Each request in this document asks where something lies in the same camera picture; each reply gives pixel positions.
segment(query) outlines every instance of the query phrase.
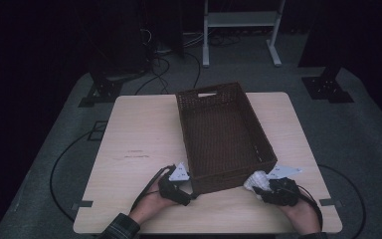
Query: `wooden table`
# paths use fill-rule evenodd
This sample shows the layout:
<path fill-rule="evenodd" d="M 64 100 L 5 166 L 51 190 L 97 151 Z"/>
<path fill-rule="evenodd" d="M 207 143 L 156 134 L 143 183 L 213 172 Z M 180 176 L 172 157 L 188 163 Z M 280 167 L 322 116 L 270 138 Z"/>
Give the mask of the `wooden table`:
<path fill-rule="evenodd" d="M 291 176 L 315 199 L 330 198 L 308 142 L 285 93 L 248 93 L 280 165 L 300 167 Z M 184 161 L 185 145 L 176 98 L 122 96 L 113 107 L 74 230 L 99 233 L 132 202 L 162 167 Z M 334 206 L 320 206 L 323 231 L 339 232 Z M 148 221 L 141 233 L 285 233 L 292 227 L 279 210 L 244 187 L 203 194 Z"/>

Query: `hand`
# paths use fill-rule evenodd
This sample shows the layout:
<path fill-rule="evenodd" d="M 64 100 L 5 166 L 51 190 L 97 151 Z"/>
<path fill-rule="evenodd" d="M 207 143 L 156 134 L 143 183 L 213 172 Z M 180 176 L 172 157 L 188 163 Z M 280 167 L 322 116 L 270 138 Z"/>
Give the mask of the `hand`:
<path fill-rule="evenodd" d="M 278 206 L 278 208 L 286 215 L 299 235 L 321 232 L 317 214 L 306 201 L 299 199 L 293 207 Z"/>
<path fill-rule="evenodd" d="M 129 217 L 134 220 L 139 225 L 146 222 L 155 216 L 162 209 L 177 205 L 178 203 L 163 198 L 160 196 L 159 190 L 159 179 L 160 177 L 151 185 L 148 189 L 146 196 L 144 196 L 137 204 L 137 206 L 129 213 Z"/>

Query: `dark background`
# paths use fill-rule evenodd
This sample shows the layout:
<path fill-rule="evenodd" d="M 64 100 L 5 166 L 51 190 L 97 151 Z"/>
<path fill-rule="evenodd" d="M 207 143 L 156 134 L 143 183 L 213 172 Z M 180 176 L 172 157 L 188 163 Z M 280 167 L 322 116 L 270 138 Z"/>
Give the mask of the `dark background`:
<path fill-rule="evenodd" d="M 111 51 L 111 36 L 116 34 L 127 42 L 122 39 L 125 29 L 118 27 L 122 20 L 113 20 L 116 9 L 121 13 L 126 2 L 0 1 L 0 220 L 71 88 L 89 71 L 95 45 Z M 211 8 L 222 9 L 224 2 L 229 6 L 229 1 L 219 0 L 212 1 Z M 276 7 L 275 2 L 234 1 L 230 10 L 263 10 Z M 184 31 L 202 30 L 202 0 L 160 4 L 180 8 Z M 175 8 L 166 13 L 178 15 Z M 137 3 L 136 9 L 139 24 L 153 24 L 154 19 L 143 17 L 152 11 L 145 2 Z M 323 67 L 339 59 L 342 67 L 361 79 L 382 109 L 382 1 L 287 1 L 281 32 L 300 34 L 308 29 L 300 65 Z M 142 59 L 145 56 L 138 56 L 137 68 L 143 67 Z M 121 68 L 130 63 L 124 56 L 112 60 Z"/>

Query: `white tag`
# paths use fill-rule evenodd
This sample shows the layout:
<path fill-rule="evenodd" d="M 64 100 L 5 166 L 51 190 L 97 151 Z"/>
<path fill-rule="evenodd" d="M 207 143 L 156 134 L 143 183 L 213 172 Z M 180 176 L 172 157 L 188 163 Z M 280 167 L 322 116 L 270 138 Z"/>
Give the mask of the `white tag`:
<path fill-rule="evenodd" d="M 176 169 L 170 174 L 169 181 L 186 181 L 190 177 L 185 169 L 184 163 L 181 162 L 176 166 Z"/>
<path fill-rule="evenodd" d="M 267 175 L 268 179 L 281 179 L 290 175 L 302 172 L 300 168 L 293 168 L 288 166 L 277 165 Z"/>

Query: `white shelf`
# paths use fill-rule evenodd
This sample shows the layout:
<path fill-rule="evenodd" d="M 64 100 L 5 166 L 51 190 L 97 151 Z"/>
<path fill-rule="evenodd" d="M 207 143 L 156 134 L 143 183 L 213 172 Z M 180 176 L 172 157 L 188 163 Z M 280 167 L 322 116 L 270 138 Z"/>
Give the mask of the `white shelf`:
<path fill-rule="evenodd" d="M 208 27 L 275 26 L 277 12 L 209 13 Z"/>

